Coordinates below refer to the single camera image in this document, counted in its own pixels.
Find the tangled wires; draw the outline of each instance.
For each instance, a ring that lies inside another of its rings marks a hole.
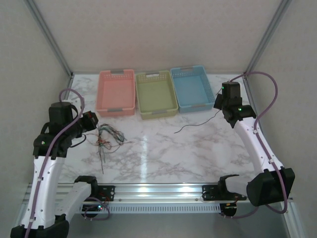
[[[120,146],[125,143],[126,138],[124,137],[123,132],[114,129],[111,125],[106,123],[98,126],[97,130],[98,130],[98,134],[97,134],[98,139],[95,145],[98,146],[98,154],[101,161],[101,168],[104,174],[103,162],[106,162],[106,154],[111,154],[116,152],[120,148]],[[115,139],[117,143],[116,145],[112,145],[110,141],[103,139],[104,131],[108,132]],[[111,150],[114,147],[117,147],[114,151],[105,152],[105,149]]]

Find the white marble table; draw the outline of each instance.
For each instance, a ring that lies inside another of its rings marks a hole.
[[[234,76],[208,75],[214,93],[221,88],[222,82]],[[244,104],[248,104],[242,80],[239,82]],[[85,98],[85,111],[95,111],[97,83],[98,75],[76,75],[74,78],[72,88]],[[71,93],[69,99],[72,98],[75,94]],[[108,123],[124,132],[131,143],[106,155],[103,174],[98,148],[91,144],[97,137],[87,135],[91,143],[86,141],[68,150],[59,182],[74,182],[79,175],[96,176],[99,183],[197,183],[216,182],[220,176],[228,174],[250,177],[253,165],[249,155],[221,112],[202,126],[186,127],[174,134],[183,125],[202,123],[216,112],[212,109],[142,120],[137,109],[134,116],[99,117],[99,124]]]

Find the white wall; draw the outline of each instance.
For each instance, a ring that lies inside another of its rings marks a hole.
[[[280,0],[36,0],[70,68],[242,72]]]
[[[0,0],[0,237],[33,174],[33,140],[67,76],[22,0]]]
[[[309,237],[317,237],[317,1],[294,0],[256,70],[270,73],[279,97],[261,121],[268,141],[296,175],[292,194]],[[273,85],[250,79],[258,112],[273,98]]]

